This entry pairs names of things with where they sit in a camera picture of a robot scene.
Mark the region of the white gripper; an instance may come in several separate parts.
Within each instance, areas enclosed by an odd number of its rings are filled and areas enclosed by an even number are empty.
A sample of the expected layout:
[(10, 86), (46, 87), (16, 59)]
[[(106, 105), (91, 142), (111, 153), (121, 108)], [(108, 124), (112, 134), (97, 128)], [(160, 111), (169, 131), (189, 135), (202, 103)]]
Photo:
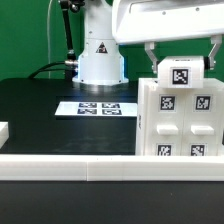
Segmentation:
[(120, 44), (146, 42), (154, 74), (159, 63), (154, 42), (212, 36), (204, 67), (213, 70), (224, 34), (224, 0), (114, 0), (112, 34)]

